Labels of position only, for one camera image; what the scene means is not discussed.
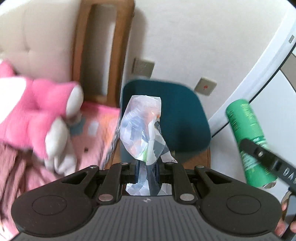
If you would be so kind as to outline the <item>person's right hand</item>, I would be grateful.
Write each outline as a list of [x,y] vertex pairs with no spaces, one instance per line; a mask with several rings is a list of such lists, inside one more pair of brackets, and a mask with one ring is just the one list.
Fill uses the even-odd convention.
[[286,198],[285,200],[282,200],[281,202],[281,211],[282,211],[282,216],[275,228],[275,234],[279,237],[281,237],[284,232],[285,232],[285,222],[283,221],[283,215],[285,214],[285,211],[287,209],[287,204],[288,204],[288,198]]

